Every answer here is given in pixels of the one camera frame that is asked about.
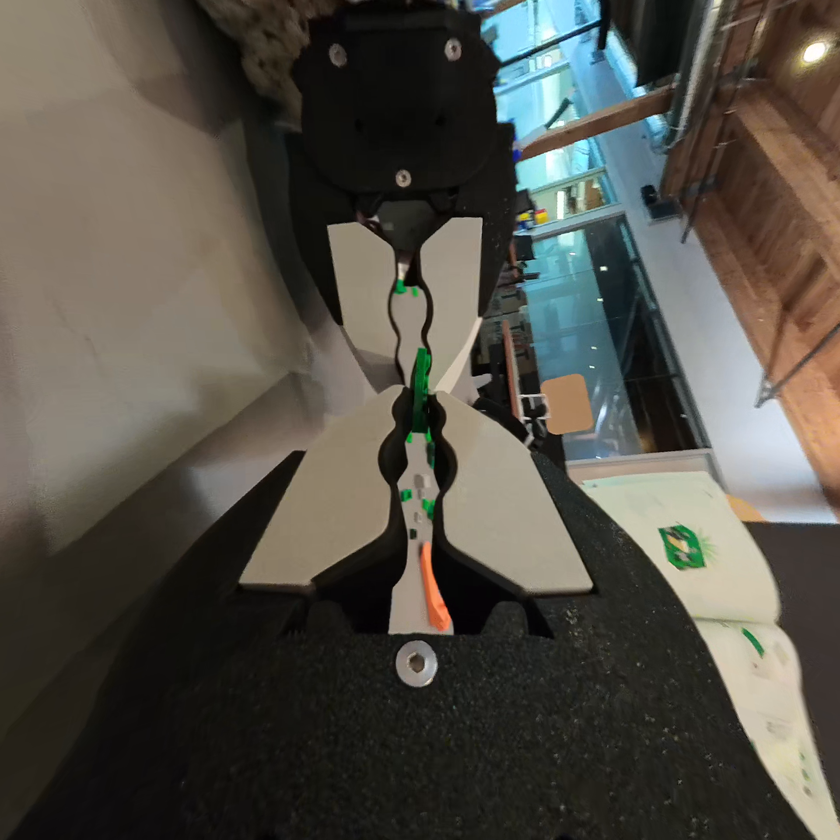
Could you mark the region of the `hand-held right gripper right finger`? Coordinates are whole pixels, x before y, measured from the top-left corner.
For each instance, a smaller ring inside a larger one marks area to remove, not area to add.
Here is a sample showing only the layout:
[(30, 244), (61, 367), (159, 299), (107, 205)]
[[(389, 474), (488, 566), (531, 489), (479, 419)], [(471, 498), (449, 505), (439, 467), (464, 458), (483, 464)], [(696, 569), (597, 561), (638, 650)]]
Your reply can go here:
[(429, 399), (435, 446), (433, 569), (444, 599), (527, 599), (593, 590), (524, 443), (446, 392)]

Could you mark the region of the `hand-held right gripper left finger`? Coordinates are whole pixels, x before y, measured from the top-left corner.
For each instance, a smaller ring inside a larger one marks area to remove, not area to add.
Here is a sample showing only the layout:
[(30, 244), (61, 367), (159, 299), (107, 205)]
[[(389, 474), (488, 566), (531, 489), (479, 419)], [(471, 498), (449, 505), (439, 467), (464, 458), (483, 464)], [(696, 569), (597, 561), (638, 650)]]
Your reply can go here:
[(385, 532), (391, 491), (379, 454), (402, 394), (399, 385), (387, 388), (314, 440), (239, 577), (242, 587), (313, 592), (319, 575)]

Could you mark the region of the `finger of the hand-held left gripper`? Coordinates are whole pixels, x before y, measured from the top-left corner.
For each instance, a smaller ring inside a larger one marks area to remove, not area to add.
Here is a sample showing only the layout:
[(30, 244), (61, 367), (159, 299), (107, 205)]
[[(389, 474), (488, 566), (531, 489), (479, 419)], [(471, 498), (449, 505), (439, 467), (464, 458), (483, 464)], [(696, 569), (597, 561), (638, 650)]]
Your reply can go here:
[(402, 385), (396, 364), (399, 337), (391, 315), (395, 252), (359, 223), (331, 224), (327, 230), (341, 325), (353, 357), (374, 393)]
[(421, 277), (432, 304), (426, 332), (432, 354), (430, 392), (451, 392), (466, 367), (479, 327), (482, 219), (449, 219), (420, 249)]

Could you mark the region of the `pile of small lego pieces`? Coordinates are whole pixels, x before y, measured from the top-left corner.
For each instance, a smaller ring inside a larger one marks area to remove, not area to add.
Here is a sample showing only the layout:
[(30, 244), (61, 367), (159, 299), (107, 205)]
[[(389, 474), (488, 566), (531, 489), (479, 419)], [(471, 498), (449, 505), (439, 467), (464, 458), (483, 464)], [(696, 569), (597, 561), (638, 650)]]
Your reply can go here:
[(425, 431), (413, 431), (417, 352), (425, 347), (423, 336), (427, 317), (425, 292), (418, 286), (410, 286), (406, 279), (399, 277), (392, 298), (392, 315), (399, 339), (396, 359), (409, 391), (408, 432), (404, 439), (407, 466), (398, 480), (398, 489), (401, 492), (410, 546), (419, 551), (423, 543), (432, 538), (433, 521), (428, 509), (437, 494), (434, 469), (428, 462), (427, 434)]

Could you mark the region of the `green lego baseplate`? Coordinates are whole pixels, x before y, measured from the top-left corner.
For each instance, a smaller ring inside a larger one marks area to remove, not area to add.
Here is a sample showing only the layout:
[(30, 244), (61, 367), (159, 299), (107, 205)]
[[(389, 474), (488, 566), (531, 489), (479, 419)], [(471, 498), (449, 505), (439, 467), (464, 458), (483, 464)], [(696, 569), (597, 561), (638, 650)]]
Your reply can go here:
[(410, 432), (406, 436), (407, 443), (412, 443), (416, 435), (425, 435), (428, 432), (427, 402), (431, 366), (431, 353), (425, 347), (418, 348), (412, 383), (412, 425)]

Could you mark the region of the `person's left forearm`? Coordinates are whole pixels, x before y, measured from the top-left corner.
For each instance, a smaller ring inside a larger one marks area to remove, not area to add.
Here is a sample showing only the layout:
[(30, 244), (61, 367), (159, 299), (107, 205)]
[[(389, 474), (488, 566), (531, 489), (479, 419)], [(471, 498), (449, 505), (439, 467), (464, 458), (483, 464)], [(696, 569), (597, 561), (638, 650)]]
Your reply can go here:
[(247, 79), (264, 98), (289, 110), (300, 103), (291, 68), (309, 43), (309, 23), (332, 11), (331, 2), (198, 1), (238, 47)]

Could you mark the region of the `orange brick separator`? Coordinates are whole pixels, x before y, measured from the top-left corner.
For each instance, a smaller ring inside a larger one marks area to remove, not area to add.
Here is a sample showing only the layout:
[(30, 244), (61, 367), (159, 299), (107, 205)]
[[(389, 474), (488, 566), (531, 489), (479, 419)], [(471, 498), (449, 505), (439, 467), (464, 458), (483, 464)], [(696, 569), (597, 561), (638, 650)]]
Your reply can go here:
[(454, 629), (452, 618), (434, 576), (432, 543), (429, 541), (425, 541), (422, 544), (419, 555), (419, 566), (428, 623), (436, 632), (450, 634)]

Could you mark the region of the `tan board stand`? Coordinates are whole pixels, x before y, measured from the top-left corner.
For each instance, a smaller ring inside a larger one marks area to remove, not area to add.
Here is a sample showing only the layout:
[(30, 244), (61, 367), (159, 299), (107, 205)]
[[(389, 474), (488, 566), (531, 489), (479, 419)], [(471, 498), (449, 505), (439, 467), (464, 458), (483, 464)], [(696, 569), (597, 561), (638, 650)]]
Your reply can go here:
[(591, 399), (582, 374), (566, 374), (541, 382), (540, 393), (547, 405), (545, 425), (549, 434), (588, 433), (595, 420)]

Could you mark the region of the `wooden pillar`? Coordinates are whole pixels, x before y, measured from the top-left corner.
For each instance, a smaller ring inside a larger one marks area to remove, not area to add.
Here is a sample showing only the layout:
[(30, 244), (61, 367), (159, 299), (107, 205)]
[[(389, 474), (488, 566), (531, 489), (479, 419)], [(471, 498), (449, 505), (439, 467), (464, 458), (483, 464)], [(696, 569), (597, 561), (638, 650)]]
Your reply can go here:
[(670, 109), (674, 95), (675, 86), (660, 87), (642, 97), (621, 101), (585, 115), (563, 127), (542, 131), (521, 145), (518, 160), (527, 161), (658, 116)]

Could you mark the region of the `open instruction booklet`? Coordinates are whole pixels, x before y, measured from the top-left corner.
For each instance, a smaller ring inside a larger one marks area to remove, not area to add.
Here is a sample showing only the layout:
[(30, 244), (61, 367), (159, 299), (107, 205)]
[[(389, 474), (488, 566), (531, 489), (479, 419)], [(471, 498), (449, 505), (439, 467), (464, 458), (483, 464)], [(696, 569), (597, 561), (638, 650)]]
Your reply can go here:
[(588, 479), (584, 492), (645, 551), (705, 641), (738, 719), (814, 838), (838, 818), (812, 732), (795, 646), (770, 566), (704, 471)]

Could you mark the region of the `black ceiling panel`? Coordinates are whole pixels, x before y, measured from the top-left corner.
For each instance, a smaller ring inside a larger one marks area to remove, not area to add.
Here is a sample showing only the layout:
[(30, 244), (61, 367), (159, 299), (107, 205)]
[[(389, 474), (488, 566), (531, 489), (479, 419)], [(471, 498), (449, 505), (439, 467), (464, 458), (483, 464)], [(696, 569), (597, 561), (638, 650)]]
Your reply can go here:
[(601, 5), (633, 59), (637, 88), (677, 72), (696, 2), (606, 1)]

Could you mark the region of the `black flat panel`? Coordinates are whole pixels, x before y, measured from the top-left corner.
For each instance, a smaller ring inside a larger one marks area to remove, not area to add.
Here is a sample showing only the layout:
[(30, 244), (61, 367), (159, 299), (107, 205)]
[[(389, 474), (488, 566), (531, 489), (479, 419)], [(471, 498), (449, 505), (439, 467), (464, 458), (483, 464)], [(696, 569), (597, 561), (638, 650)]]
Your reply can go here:
[(839, 794), (839, 526), (749, 522), (780, 589), (826, 780)]

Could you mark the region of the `black metal rod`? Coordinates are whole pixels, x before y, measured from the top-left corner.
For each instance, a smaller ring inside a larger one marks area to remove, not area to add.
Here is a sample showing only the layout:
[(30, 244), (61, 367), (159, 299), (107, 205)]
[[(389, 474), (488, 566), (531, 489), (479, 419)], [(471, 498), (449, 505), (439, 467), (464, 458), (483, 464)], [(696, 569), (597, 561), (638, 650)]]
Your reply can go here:
[(809, 363), (813, 362), (817, 356), (821, 354), (828, 345), (835, 340), (836, 337), (838, 337), (839, 334), (839, 322), (836, 322), (811, 349), (804, 352), (801, 358), (793, 363), (792, 367), (787, 372), (783, 373), (780, 378), (774, 379), (774, 372), (780, 358), (784, 337), (788, 327), (791, 325), (792, 322), (788, 318), (784, 315), (780, 316), (770, 347), (770, 356), (763, 367), (759, 389), (755, 397), (753, 406), (756, 409), (760, 409), (765, 404), (777, 399), (783, 389), (799, 373), (801, 373)]

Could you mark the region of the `black wall speaker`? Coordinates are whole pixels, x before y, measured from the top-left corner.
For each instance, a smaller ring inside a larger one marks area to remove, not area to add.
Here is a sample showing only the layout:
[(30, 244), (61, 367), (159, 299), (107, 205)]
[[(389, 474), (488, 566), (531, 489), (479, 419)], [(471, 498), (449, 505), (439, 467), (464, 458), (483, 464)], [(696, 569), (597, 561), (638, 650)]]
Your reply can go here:
[(679, 203), (673, 197), (660, 195), (653, 184), (640, 187), (640, 196), (644, 210), (651, 224), (664, 222), (680, 216)]

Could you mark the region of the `silver spiral duct pipe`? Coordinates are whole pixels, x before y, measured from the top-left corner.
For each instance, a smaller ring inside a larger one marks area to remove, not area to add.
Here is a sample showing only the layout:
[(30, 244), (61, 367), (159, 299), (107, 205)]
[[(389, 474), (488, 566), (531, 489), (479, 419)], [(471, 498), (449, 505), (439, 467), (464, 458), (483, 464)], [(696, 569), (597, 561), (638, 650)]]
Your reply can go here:
[(674, 96), (668, 111), (667, 148), (679, 142), (688, 129), (724, 5), (723, 1), (695, 1), (691, 4), (675, 76)]

